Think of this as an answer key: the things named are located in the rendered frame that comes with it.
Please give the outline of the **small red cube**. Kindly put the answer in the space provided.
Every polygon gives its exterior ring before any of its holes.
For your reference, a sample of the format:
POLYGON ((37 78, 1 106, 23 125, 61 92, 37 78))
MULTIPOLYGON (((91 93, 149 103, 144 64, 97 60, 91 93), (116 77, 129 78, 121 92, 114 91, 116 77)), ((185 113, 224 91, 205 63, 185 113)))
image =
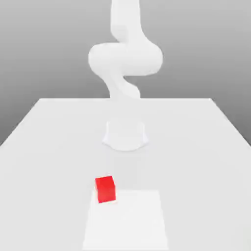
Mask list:
POLYGON ((112 176, 95 178, 98 202, 109 202, 116 200, 116 187, 112 176))

